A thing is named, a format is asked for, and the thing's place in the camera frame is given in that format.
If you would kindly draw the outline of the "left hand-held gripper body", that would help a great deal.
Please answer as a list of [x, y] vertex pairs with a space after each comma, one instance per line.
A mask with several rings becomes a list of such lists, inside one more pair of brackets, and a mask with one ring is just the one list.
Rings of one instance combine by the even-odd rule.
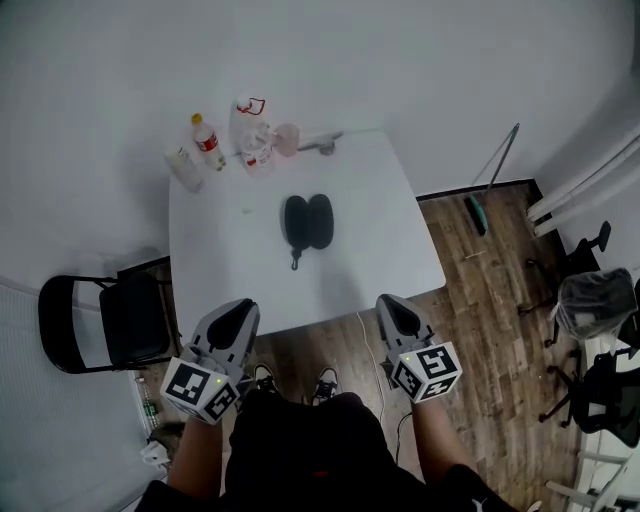
[[246, 393], [245, 365], [245, 349], [209, 352], [185, 345], [169, 362], [161, 395], [179, 411], [217, 424]]

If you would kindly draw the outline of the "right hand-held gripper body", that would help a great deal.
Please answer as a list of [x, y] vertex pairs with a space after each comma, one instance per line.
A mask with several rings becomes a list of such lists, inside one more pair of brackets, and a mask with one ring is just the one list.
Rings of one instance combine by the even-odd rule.
[[400, 388], [412, 404], [449, 393], [461, 377], [453, 344], [436, 333], [424, 341], [396, 347], [387, 354], [382, 368], [391, 388]]

